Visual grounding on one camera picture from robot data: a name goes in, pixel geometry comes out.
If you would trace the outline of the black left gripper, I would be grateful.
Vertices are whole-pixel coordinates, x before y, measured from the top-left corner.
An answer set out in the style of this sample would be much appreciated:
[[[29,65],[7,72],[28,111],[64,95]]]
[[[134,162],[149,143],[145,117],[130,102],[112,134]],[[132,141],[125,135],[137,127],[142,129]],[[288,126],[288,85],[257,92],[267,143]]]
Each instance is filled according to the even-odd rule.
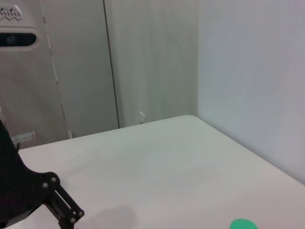
[[[74,229],[84,216],[53,172],[38,173],[26,167],[4,124],[0,124],[0,227],[27,218],[41,204],[61,229]]]

